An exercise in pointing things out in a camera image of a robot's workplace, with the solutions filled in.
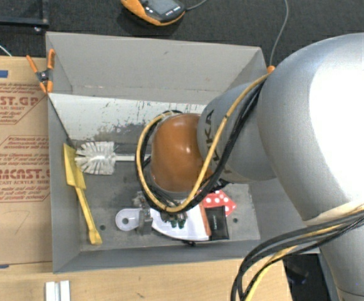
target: yellow cable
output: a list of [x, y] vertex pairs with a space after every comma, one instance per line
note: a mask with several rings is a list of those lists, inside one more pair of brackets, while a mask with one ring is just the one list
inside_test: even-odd
[[[354, 209], [353, 211], [350, 211], [348, 213], [345, 213], [343, 215], [341, 215], [341, 217], [344, 217], [344, 216], [348, 216], [348, 215], [351, 215], [351, 214], [354, 214], [354, 213], [357, 213], [357, 212], [360, 212], [360, 211], [364, 211], [364, 203], [359, 206], [358, 208]], [[311, 236], [315, 236], [315, 235], [318, 235], [318, 234], [323, 234], [323, 233], [327, 233], [327, 232], [330, 232], [332, 231], [333, 229], [339, 227], [341, 224], [339, 225], [334, 225], [334, 226], [330, 226], [329, 228], [324, 228], [324, 229], [320, 229], [320, 230], [317, 230], [317, 231], [313, 231], [313, 232], [310, 232], [310, 233], [307, 233], [305, 235], [302, 236], [302, 238], [305, 238], [305, 237], [311, 237]], [[270, 264], [272, 261], [276, 260], [276, 259], [282, 259], [286, 256], [286, 254], [288, 254], [291, 250], [297, 248], [298, 245], [296, 246], [291, 246], [289, 248], [285, 248], [281, 251], [278, 251], [276, 252], [262, 267], [259, 271], [261, 271], [264, 267], [266, 267], [268, 264]], [[263, 272], [260, 273], [260, 275], [257, 277], [256, 281], [253, 283], [251, 289], [250, 289], [250, 292], [248, 293], [245, 301], [251, 301], [252, 299], [252, 296], [254, 295], [260, 281], [264, 278], [265, 274], [269, 271], [270, 267], [267, 267], [266, 269], [263, 270]]]
[[140, 182], [142, 183], [142, 186], [144, 188], [144, 191], [147, 193], [148, 197], [151, 199], [151, 201], [157, 205], [160, 209], [164, 210], [164, 211], [168, 211], [171, 213], [177, 213], [179, 211], [182, 211], [193, 199], [194, 196], [197, 194], [198, 189], [200, 188], [201, 182], [203, 181], [205, 174], [207, 172], [207, 169], [209, 167], [209, 164], [211, 162], [212, 159], [212, 155], [215, 152], [216, 146], [219, 142], [219, 139], [221, 138], [221, 134], [226, 126], [226, 123], [229, 119], [229, 117], [232, 115], [233, 111], [235, 111], [235, 109], [237, 108], [237, 106], [239, 105], [239, 103], [242, 101], [242, 99], [258, 84], [260, 84], [261, 82], [263, 82], [265, 79], [267, 79], [267, 77], [270, 75], [271, 73], [268, 73], [260, 78], [258, 78], [257, 80], [255, 80], [252, 84], [250, 84], [247, 88], [245, 88], [243, 90], [243, 92], [235, 99], [235, 101], [233, 102], [233, 104], [229, 107], [229, 110], [226, 112], [224, 118], [221, 121], [221, 124], [219, 125], [217, 132], [214, 136], [214, 140], [208, 150], [207, 156], [205, 158], [204, 164], [202, 166], [202, 169], [200, 171], [199, 177], [197, 178], [193, 189], [191, 190], [190, 194], [187, 196], [186, 200], [183, 201], [183, 203], [175, 206], [175, 207], [169, 207], [166, 206], [164, 203], [161, 203], [155, 196], [154, 194], [151, 192], [151, 190], [148, 188], [147, 182], [145, 181], [144, 178], [144, 174], [143, 174], [143, 169], [142, 169], [142, 162], [140, 160], [140, 151], [141, 151], [141, 147], [143, 144], [143, 140], [144, 137], [146, 135], [146, 133], [148, 132], [149, 128], [151, 128], [151, 126], [153, 126], [153, 124], [155, 124], [156, 122], [158, 122], [159, 120], [163, 119], [162, 115], [159, 115], [157, 117], [155, 117], [144, 129], [143, 132], [140, 135], [140, 138], [138, 140], [137, 143], [137, 150], [136, 150], [136, 165], [137, 165], [137, 172], [138, 172], [138, 177], [140, 178]]
[[[291, 250], [295, 249], [297, 247], [296, 246], [292, 246], [290, 248], [285, 248], [277, 253], [275, 253], [262, 267], [259, 271], [261, 271], [264, 267], [268, 266], [272, 261], [277, 260], [277, 259], [282, 259], [286, 254], [288, 254]], [[260, 283], [260, 281], [264, 278], [265, 274], [267, 274], [267, 272], [269, 271], [271, 267], [267, 267], [265, 270], [263, 270], [260, 275], [257, 277], [257, 280], [253, 283], [249, 294], [246, 297], [245, 301], [251, 301], [253, 295], [256, 293], [256, 289], [258, 288], [258, 285]]]

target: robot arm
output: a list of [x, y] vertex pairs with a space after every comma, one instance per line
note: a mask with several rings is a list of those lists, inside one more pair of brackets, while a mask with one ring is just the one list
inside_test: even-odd
[[[173, 120], [170, 130], [183, 125], [197, 135], [197, 141], [176, 137], [167, 143], [167, 137], [154, 138], [153, 165], [148, 172], [151, 185], [175, 199], [186, 197], [192, 188], [190, 194], [195, 194], [197, 186], [193, 184], [203, 184], [207, 174], [216, 173], [222, 160], [219, 153], [231, 148], [235, 122], [246, 106], [251, 111], [222, 165], [218, 177], [222, 182], [247, 184], [277, 177], [308, 224], [334, 218], [336, 213], [343, 215], [363, 204], [364, 34], [348, 34], [305, 47], [285, 59], [264, 84], [254, 82], [253, 86], [257, 85], [245, 95], [241, 108], [238, 106], [228, 117], [214, 148], [216, 131], [246, 85], [214, 99], [200, 117], [187, 122], [181, 115]], [[155, 148], [166, 150], [160, 155]], [[166, 160], [175, 162], [175, 158], [166, 153], [177, 148], [179, 157], [194, 163], [188, 167], [180, 164], [172, 175]], [[211, 149], [214, 153], [210, 153], [208, 170], [202, 171], [201, 180], [195, 182], [202, 157], [207, 157]], [[188, 184], [186, 188], [172, 186], [176, 181], [161, 181], [177, 179], [183, 170], [192, 171], [181, 182]], [[321, 252], [341, 301], [364, 301], [364, 226], [324, 245]]]

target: device screen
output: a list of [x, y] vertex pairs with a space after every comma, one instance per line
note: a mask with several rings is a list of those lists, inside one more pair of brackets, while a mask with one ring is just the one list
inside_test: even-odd
[[178, 4], [174, 0], [141, 0], [142, 3], [148, 3], [148, 5], [158, 14], [164, 14], [173, 8], [176, 8]]

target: yellow spatula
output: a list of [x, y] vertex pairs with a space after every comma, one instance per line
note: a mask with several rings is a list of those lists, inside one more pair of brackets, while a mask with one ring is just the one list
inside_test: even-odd
[[102, 239], [100, 233], [95, 227], [93, 215], [91, 214], [84, 194], [86, 183], [84, 182], [83, 173], [75, 163], [76, 150], [66, 144], [63, 144], [63, 153], [65, 157], [66, 182], [68, 185], [73, 186], [76, 189], [81, 209], [83, 210], [83, 214], [86, 219], [90, 242], [92, 245], [101, 245]]

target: black stand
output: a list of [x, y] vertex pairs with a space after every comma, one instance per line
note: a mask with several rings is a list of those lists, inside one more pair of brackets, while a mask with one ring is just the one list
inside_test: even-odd
[[49, 0], [38, 0], [40, 18], [0, 16], [0, 24], [10, 26], [32, 26], [41, 31], [49, 26]]

